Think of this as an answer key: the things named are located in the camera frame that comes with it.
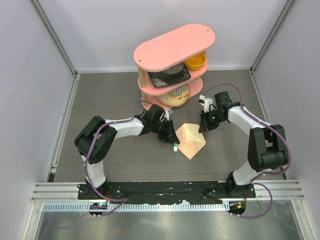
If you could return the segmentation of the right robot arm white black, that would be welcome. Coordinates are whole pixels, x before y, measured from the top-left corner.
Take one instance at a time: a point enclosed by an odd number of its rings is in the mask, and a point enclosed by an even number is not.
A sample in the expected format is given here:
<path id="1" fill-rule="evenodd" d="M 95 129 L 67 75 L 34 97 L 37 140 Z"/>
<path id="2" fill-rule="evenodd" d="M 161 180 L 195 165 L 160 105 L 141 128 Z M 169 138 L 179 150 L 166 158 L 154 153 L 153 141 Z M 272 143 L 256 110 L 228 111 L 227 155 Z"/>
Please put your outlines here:
<path id="1" fill-rule="evenodd" d="M 226 179 L 225 190 L 230 197 L 244 196 L 260 176 L 274 175 L 276 169 L 291 165 L 283 126 L 259 119 L 241 102 L 233 102 L 226 91 L 215 94 L 214 99 L 200 95 L 198 102 L 203 106 L 199 133 L 215 130 L 220 123 L 228 122 L 248 135 L 247 161 Z"/>

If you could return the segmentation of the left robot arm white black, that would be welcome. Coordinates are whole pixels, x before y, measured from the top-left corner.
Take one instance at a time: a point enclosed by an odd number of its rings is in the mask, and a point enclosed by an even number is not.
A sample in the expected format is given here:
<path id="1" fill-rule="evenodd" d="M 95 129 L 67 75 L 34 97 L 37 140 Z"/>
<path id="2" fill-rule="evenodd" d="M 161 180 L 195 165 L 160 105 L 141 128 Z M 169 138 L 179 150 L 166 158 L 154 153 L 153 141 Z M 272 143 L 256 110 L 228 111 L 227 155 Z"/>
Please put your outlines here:
<path id="1" fill-rule="evenodd" d="M 151 103 L 148 110 L 130 118 L 107 120 L 94 116 L 74 140 L 83 160 L 85 181 L 89 194 L 100 200 L 107 197 L 107 178 L 104 173 L 103 160 L 114 140 L 130 136 L 157 134 L 160 142 L 170 143 L 178 149 L 180 140 L 176 135 L 173 121 L 163 107 Z"/>

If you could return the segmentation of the pink envelope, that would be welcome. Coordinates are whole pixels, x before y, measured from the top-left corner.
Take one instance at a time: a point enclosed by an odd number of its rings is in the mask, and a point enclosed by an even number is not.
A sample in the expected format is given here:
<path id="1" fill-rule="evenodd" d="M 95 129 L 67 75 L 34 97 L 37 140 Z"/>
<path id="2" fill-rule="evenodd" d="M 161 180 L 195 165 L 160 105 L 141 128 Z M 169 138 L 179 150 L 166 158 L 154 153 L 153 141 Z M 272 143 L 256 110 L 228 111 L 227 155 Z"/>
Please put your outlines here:
<path id="1" fill-rule="evenodd" d="M 184 123 L 175 134 L 179 139 L 177 149 L 191 160 L 205 145 L 206 140 L 202 133 L 199 133 L 200 126 L 194 123 Z"/>

